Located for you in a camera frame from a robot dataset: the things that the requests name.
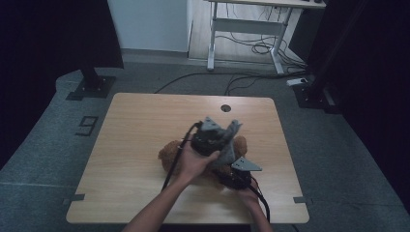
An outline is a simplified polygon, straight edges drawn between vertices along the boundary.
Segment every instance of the wrist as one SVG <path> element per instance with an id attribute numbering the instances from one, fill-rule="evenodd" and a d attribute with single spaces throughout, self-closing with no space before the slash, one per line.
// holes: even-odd
<path id="1" fill-rule="evenodd" d="M 184 175 L 183 173 L 178 175 L 178 177 L 175 180 L 175 183 L 177 183 L 178 185 L 184 188 L 187 187 L 191 182 L 192 182 L 192 177 L 188 175 Z"/>

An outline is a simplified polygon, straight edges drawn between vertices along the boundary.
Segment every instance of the hand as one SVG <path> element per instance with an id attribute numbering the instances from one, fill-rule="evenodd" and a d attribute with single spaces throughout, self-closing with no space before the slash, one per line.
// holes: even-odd
<path id="1" fill-rule="evenodd" d="M 219 156 L 220 151 L 215 151 L 209 157 L 201 156 L 193 150 L 190 141 L 187 141 L 180 157 L 181 172 L 179 177 L 190 183 L 193 179 L 202 174 L 210 162 L 216 160 Z"/>
<path id="2" fill-rule="evenodd" d="M 257 183 L 253 179 L 251 179 L 250 184 L 255 189 L 258 188 Z M 248 208 L 251 208 L 255 205 L 259 206 L 259 198 L 249 188 L 237 190 L 237 194 L 238 194 L 239 198 L 242 200 L 242 202 L 245 204 L 245 206 L 247 206 Z"/>

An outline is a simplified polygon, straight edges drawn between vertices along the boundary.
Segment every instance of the brown teddy bear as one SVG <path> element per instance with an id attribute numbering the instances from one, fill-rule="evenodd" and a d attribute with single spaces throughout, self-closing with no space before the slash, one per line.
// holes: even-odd
<path id="1" fill-rule="evenodd" d="M 168 172 L 169 169 L 171 168 L 172 162 L 174 161 L 175 156 L 178 153 L 178 146 L 181 143 L 182 141 L 174 140 L 166 144 L 160 150 L 158 158 L 161 160 L 162 167 L 165 170 L 165 172 Z M 235 160 L 237 160 L 240 157 L 244 157 L 248 151 L 247 140 L 241 135 L 236 136 L 233 140 L 233 148 L 234 148 L 234 153 L 235 153 Z M 172 174 L 178 175 L 178 173 L 180 172 L 180 169 L 181 169 L 181 165 L 180 163 L 177 163 Z M 217 168 L 211 168 L 210 166 L 208 166 L 202 175 L 215 181 L 219 179 L 218 176 L 214 174 L 216 172 L 224 174 L 226 176 L 230 176 L 231 167 L 230 165 L 223 165 Z"/>

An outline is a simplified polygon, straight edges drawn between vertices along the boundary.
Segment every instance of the desk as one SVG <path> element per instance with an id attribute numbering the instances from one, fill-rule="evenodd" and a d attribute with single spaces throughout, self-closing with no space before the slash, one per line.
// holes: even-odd
<path id="1" fill-rule="evenodd" d="M 278 36 L 276 44 L 271 49 L 271 56 L 274 61 L 275 68 L 278 74 L 283 74 L 283 68 L 280 63 L 281 59 L 278 55 L 280 44 L 283 40 L 286 27 L 292 14 L 293 8 L 309 8 L 309 9 L 324 9 L 326 4 L 315 3 L 313 0 L 309 2 L 302 0 L 207 0 L 214 3 L 214 12 L 212 16 L 211 26 L 211 43 L 208 50 L 208 71 L 214 69 L 215 61 L 215 33 L 217 31 L 222 32 L 238 32 L 248 34 L 262 34 L 270 36 Z M 254 21 L 254 20 L 242 20 L 231 18 L 218 18 L 217 9 L 218 3 L 233 3 L 233 4 L 249 4 L 249 5 L 264 5 L 264 6 L 277 6 L 289 8 L 283 22 L 267 22 L 267 21 Z"/>
<path id="2" fill-rule="evenodd" d="M 230 112 L 220 107 L 228 104 Z M 267 98 L 117 94 L 67 213 L 71 223 L 127 223 L 160 191 L 166 173 L 158 152 L 205 116 L 223 128 L 232 119 L 248 142 L 247 158 L 271 209 L 273 223 L 305 223 L 305 203 L 275 104 Z M 179 197 L 165 223 L 252 223 L 236 194 L 198 178 Z"/>

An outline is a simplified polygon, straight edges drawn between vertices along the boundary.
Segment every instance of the gray carpet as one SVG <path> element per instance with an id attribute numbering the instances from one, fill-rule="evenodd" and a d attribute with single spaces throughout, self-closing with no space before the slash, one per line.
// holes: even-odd
<path id="1" fill-rule="evenodd" d="M 215 73 L 259 72 L 219 67 Z M 125 63 L 124 70 L 98 69 L 117 77 L 106 99 L 66 101 L 82 76 L 57 80 L 57 93 L 44 115 L 0 174 L 0 231 L 120 231 L 121 224 L 69 224 L 70 199 L 79 183 L 115 93 L 154 93 L 165 83 L 203 66 Z M 196 75 L 163 94 L 223 95 L 231 75 Z M 409 231 L 410 217 L 371 154 L 341 115 L 299 108 L 287 79 L 258 80 L 233 96 L 274 99 L 304 196 L 310 221 L 305 231 Z M 236 83 L 251 84 L 251 80 Z M 84 116 L 98 116 L 91 136 L 78 136 Z M 295 231 L 274 224 L 276 231 Z"/>

